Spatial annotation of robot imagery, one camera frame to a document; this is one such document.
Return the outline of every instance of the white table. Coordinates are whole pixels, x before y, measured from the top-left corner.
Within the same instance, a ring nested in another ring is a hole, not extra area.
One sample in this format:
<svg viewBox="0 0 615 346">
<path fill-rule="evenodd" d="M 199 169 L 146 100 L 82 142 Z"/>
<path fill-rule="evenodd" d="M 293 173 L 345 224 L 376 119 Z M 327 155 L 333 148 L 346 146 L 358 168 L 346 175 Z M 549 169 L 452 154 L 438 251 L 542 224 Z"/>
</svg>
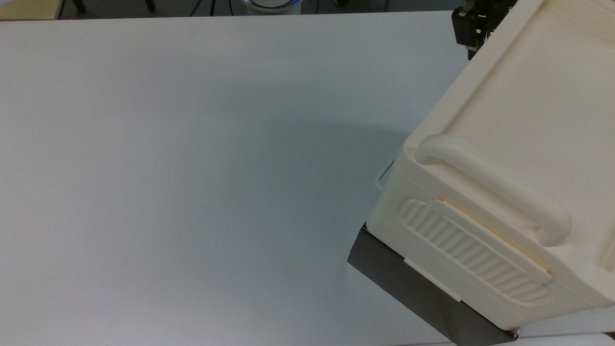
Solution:
<svg viewBox="0 0 615 346">
<path fill-rule="evenodd" d="M 448 12 L 0 23 L 0 344 L 446 342 L 346 257 L 466 63 Z"/>
</svg>

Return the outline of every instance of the cream plastic cooler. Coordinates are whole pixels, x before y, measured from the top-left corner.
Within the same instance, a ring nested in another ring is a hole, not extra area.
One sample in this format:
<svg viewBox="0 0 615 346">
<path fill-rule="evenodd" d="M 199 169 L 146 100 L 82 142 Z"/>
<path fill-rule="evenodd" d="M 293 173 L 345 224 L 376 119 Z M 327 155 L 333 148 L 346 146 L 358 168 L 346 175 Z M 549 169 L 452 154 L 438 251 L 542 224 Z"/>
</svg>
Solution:
<svg viewBox="0 0 615 346">
<path fill-rule="evenodd" d="M 615 1 L 519 1 L 367 226 L 502 329 L 615 305 Z"/>
</svg>

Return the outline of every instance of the dark metal base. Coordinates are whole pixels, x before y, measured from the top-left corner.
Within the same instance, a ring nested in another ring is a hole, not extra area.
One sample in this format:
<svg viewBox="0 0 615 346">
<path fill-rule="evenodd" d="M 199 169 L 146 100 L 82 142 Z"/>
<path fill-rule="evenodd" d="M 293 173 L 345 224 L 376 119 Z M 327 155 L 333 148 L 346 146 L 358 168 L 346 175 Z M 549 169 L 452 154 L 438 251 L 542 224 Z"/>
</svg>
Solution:
<svg viewBox="0 0 615 346">
<path fill-rule="evenodd" d="M 366 225 L 359 231 L 348 263 L 458 346 L 496 345 L 519 337 L 521 327 L 499 329 L 464 302 L 457 302 L 371 235 Z"/>
</svg>

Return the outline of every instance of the cable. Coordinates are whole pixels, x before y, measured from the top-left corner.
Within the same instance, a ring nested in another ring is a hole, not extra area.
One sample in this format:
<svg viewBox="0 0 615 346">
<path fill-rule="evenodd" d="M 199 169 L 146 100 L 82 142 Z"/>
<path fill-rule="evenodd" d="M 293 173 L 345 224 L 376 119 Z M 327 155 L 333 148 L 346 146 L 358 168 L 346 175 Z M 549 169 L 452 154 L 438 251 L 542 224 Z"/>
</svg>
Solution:
<svg viewBox="0 0 615 346">
<path fill-rule="evenodd" d="M 216 0 L 212 0 L 212 6 L 209 7 L 209 17 L 213 17 L 213 9 L 216 8 Z"/>
<path fill-rule="evenodd" d="M 188 17 L 192 17 L 192 16 L 194 15 L 194 13 L 196 12 L 196 9 L 198 9 L 198 8 L 199 8 L 199 5 L 200 5 L 200 2 L 201 2 L 201 1 L 202 1 L 202 0 L 198 0 L 198 1 L 196 2 L 196 6 L 194 6 L 194 9 L 192 10 L 192 12 L 190 12 L 190 15 L 189 15 Z"/>
</svg>

